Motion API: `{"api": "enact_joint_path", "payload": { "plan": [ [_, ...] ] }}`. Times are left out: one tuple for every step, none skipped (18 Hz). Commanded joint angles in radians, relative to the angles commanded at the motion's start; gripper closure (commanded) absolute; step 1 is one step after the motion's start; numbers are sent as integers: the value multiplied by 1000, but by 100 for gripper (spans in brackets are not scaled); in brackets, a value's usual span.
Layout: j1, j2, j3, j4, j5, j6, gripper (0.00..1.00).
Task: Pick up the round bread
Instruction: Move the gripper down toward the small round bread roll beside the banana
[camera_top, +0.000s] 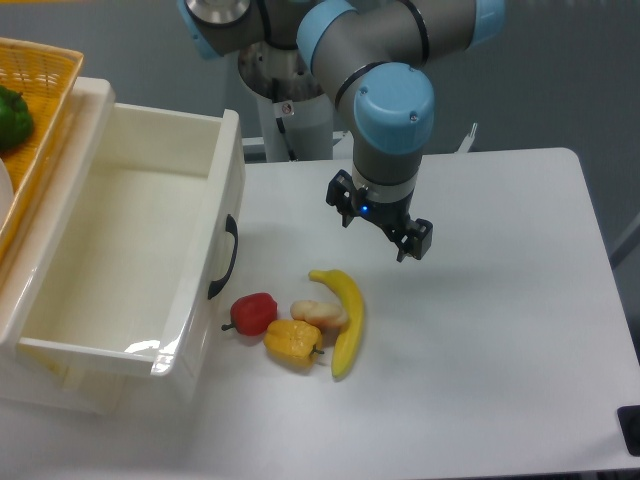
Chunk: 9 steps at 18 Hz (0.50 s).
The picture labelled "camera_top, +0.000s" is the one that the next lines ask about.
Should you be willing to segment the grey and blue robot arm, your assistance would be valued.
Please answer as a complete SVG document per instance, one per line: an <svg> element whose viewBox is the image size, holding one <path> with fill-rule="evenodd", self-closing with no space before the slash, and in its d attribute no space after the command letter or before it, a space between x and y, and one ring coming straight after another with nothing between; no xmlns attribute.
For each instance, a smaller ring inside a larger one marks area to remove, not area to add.
<svg viewBox="0 0 640 480"><path fill-rule="evenodd" d="M260 108L269 159L319 159L338 115L353 166L326 200L344 223L380 228L400 257L428 251L433 226L410 216L435 94L424 65L475 47L503 28L501 1L393 1L361 13L348 1L181 1L200 55L238 57Z"/></svg>

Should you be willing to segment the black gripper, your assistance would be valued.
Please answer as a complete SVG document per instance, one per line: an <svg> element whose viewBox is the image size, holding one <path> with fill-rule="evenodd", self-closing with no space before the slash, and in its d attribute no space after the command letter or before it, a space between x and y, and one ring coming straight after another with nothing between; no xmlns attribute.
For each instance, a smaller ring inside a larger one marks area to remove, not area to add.
<svg viewBox="0 0 640 480"><path fill-rule="evenodd" d="M396 260L411 257L421 260L430 249L433 224L425 219L411 219L409 214L413 193L394 202L375 201L365 187L357 188L345 170L339 170L328 184L326 203L341 215L341 224L348 227L354 218L391 231L391 241L397 246Z"/></svg>

